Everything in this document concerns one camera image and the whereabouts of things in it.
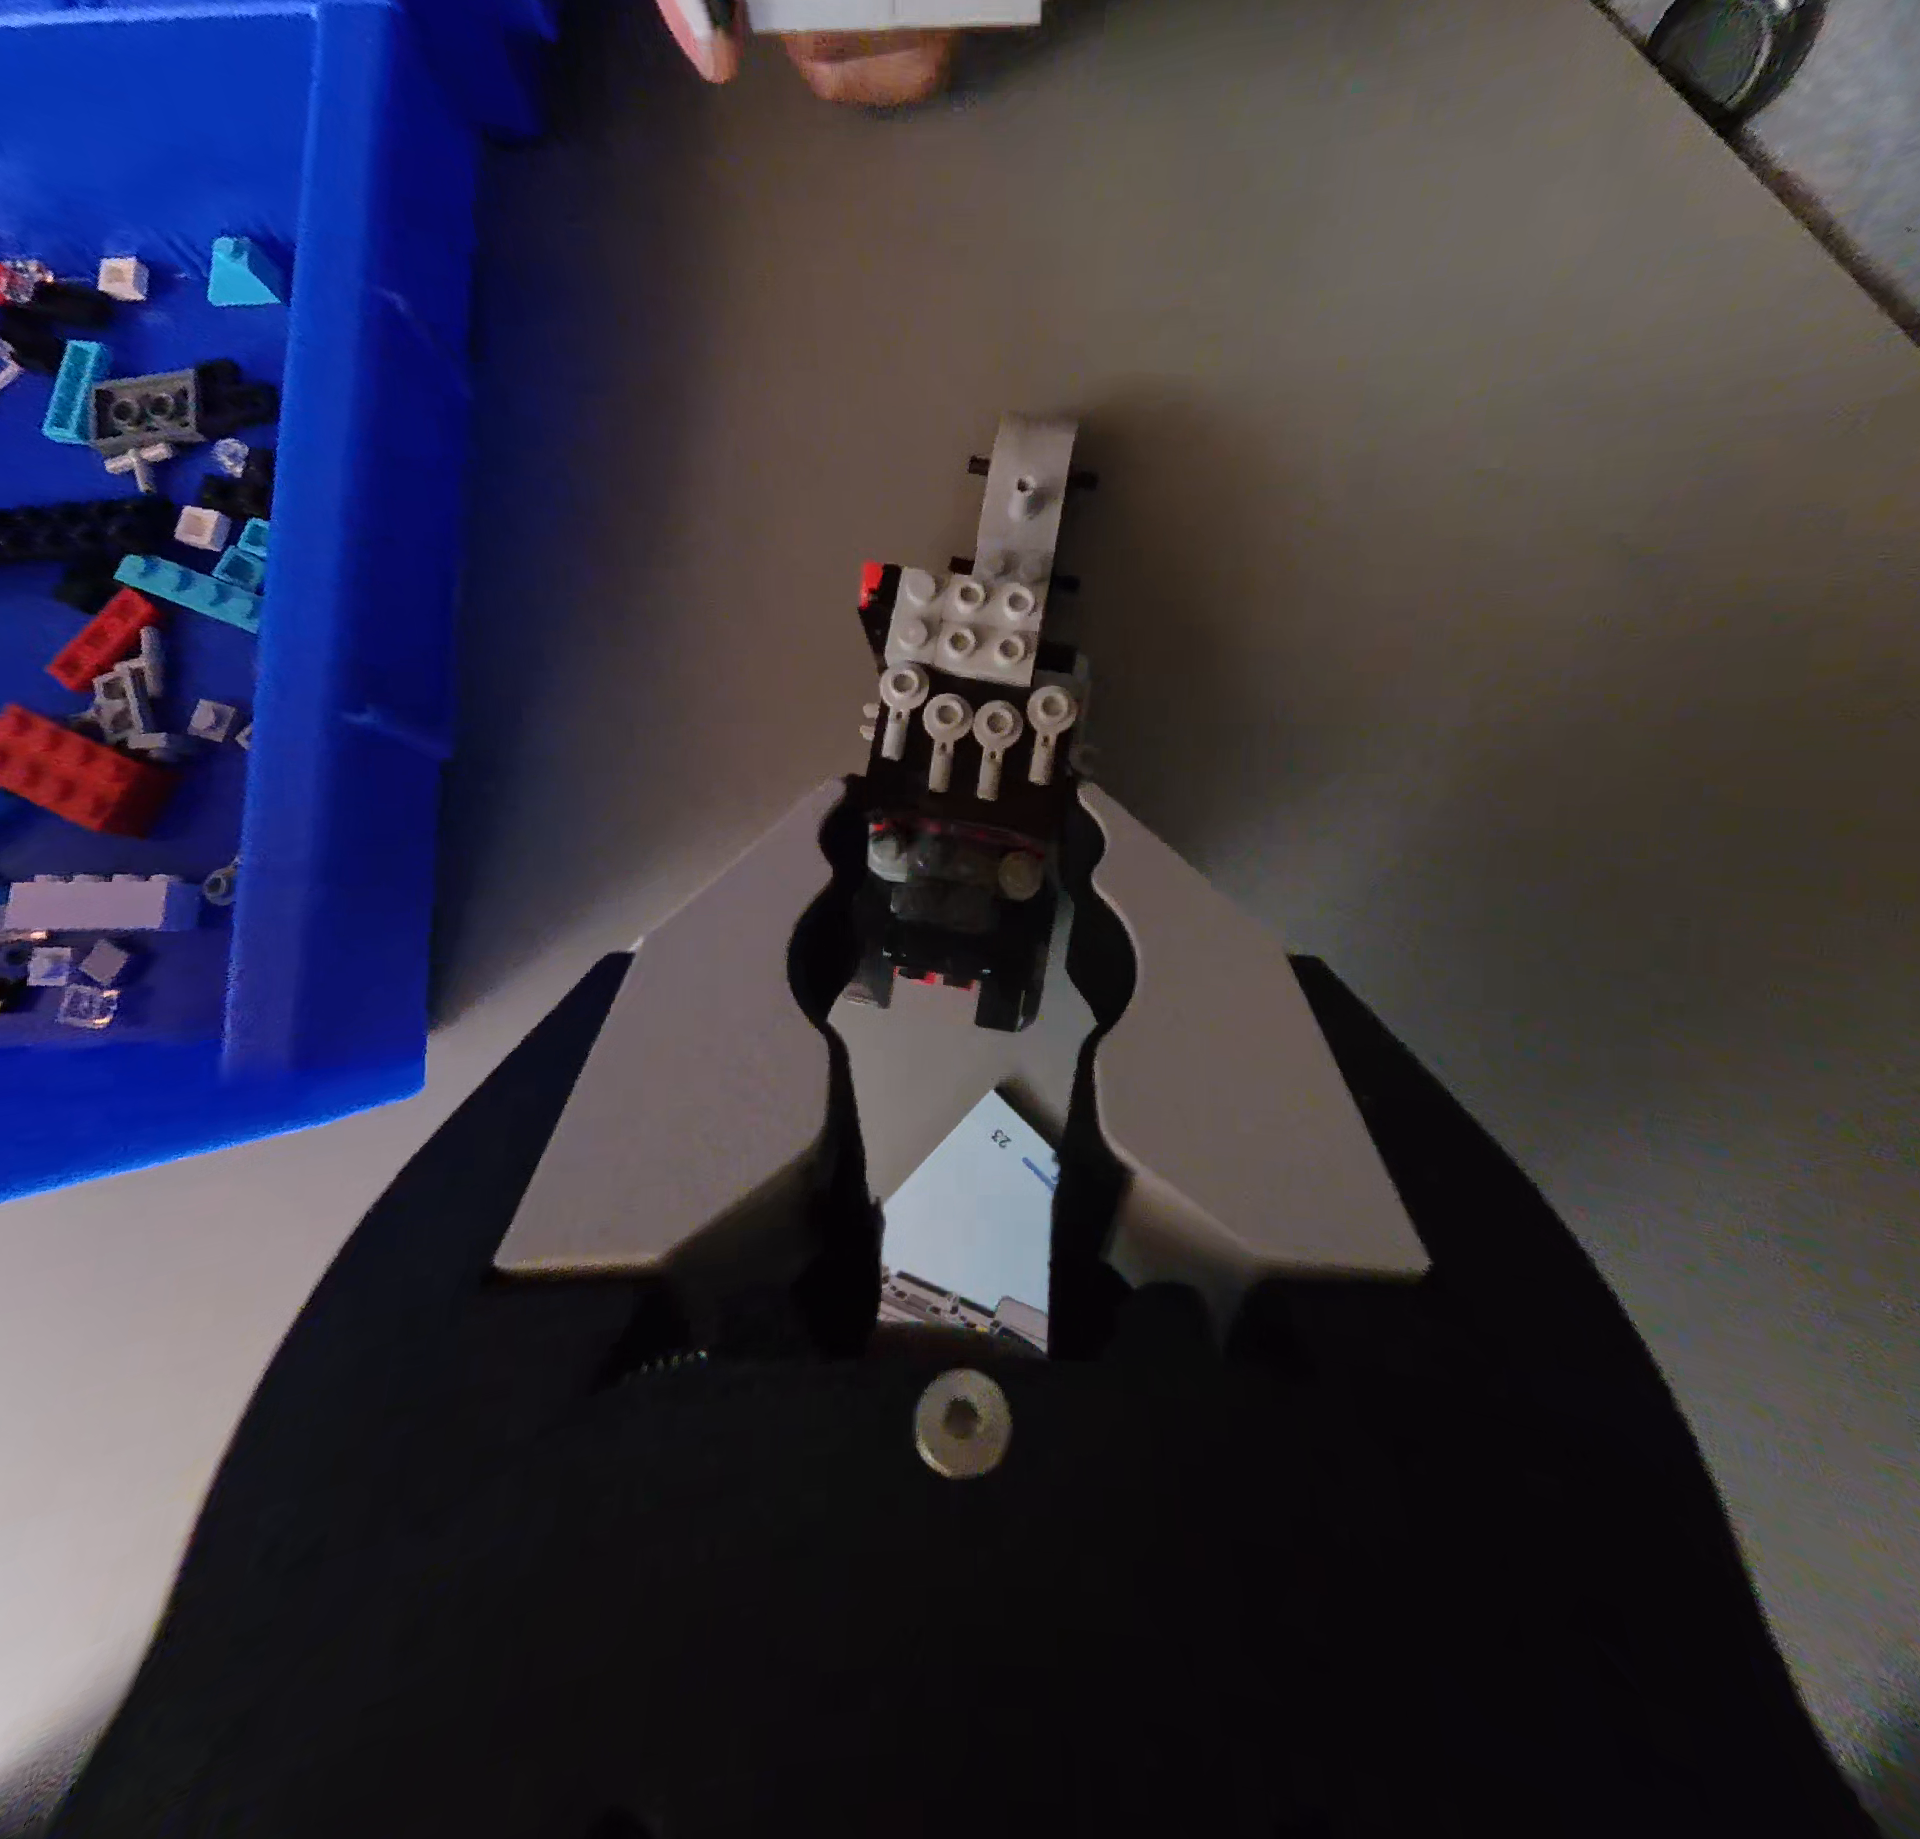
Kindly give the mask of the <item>black chair caster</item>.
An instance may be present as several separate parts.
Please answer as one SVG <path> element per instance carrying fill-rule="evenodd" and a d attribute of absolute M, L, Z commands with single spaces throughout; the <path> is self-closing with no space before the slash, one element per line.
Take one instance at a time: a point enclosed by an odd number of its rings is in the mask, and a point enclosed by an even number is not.
<path fill-rule="evenodd" d="M 1674 0 L 1645 36 L 1656 71 L 1715 129 L 1757 116 L 1806 62 L 1826 0 Z"/>

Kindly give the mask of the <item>person's right hand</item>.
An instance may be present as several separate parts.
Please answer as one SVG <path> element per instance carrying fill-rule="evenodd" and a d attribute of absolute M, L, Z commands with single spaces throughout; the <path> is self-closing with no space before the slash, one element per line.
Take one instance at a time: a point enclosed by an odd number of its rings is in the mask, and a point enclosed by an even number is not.
<path fill-rule="evenodd" d="M 947 85 L 959 41 L 945 27 L 781 36 L 812 97 L 880 113 L 935 97 Z"/>

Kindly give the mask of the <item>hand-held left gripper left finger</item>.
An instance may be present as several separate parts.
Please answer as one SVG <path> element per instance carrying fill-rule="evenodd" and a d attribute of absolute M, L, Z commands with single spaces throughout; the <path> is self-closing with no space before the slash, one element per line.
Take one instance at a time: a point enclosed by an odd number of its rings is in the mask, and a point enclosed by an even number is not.
<path fill-rule="evenodd" d="M 811 788 L 629 949 L 493 1253 L 511 1277 L 641 1277 L 709 1348 L 863 1348 L 880 1215 L 831 1004 L 859 815 Z"/>

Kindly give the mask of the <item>pile of loose toy bricks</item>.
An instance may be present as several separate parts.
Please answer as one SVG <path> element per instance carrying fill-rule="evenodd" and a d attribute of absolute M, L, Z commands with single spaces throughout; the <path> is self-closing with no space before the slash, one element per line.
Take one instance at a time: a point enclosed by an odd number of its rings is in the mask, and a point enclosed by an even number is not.
<path fill-rule="evenodd" d="M 4 1019 L 209 1042 L 236 916 L 294 270 L 4 260 Z"/>

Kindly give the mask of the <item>toy brick vehicle model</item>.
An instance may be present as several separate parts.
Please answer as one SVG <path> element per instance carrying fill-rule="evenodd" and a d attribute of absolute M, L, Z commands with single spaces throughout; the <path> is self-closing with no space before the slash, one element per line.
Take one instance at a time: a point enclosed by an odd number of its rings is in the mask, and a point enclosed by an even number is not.
<path fill-rule="evenodd" d="M 853 1000 L 881 1009 L 919 982 L 966 996 L 974 1029 L 1038 1020 L 1091 710 L 1091 664 L 1056 613 L 1078 594 L 1059 571 L 1068 507 L 1095 487 L 1078 440 L 1078 419 L 1001 415 L 972 458 L 972 553 L 863 571 L 875 696 L 853 782 L 865 852 Z"/>

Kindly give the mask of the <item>brick instruction booklet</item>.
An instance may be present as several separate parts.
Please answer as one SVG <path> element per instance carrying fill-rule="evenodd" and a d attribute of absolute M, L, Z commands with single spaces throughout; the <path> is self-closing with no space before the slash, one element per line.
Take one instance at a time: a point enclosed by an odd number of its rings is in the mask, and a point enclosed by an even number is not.
<path fill-rule="evenodd" d="M 989 1092 L 881 1205 L 880 1321 L 1046 1352 L 1056 1154 Z"/>

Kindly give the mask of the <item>grey desk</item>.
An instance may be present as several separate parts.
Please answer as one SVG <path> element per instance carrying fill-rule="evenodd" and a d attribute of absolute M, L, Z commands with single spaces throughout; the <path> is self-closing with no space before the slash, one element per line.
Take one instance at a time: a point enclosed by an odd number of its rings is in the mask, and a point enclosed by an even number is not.
<path fill-rule="evenodd" d="M 1084 0 L 887 119 L 571 0 L 481 195 L 425 1092 L 4 1205 L 4 1833 L 442 1115 L 853 746 L 997 410 L 1095 776 L 1514 1154 L 1918 1834 L 1918 347 L 1587 0 Z"/>

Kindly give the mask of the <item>blue plastic bin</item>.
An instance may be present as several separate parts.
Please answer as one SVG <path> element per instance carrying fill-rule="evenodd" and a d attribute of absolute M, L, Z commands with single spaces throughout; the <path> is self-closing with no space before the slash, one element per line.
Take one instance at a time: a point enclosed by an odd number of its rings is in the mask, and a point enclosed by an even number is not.
<path fill-rule="evenodd" d="M 150 270 L 110 367 L 276 388 L 262 633 L 169 619 L 169 697 L 253 746 L 145 837 L 4 798 L 4 881 L 236 864 L 106 1029 L 4 1011 L 4 1195 L 407 1096 L 425 1077 L 487 137 L 539 125 L 560 0 L 4 0 L 4 257 Z"/>

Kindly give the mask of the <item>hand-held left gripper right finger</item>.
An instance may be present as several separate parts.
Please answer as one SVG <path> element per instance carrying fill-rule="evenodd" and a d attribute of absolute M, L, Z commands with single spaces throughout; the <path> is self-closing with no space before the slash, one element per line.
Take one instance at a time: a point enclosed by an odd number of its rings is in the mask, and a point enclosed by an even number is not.
<path fill-rule="evenodd" d="M 1285 939 L 1095 785 L 1068 809 L 1059 881 L 1091 1036 L 1049 1201 L 1049 1348 L 1100 1352 L 1144 1288 L 1183 1292 L 1226 1342 L 1274 1277 L 1421 1277 Z"/>

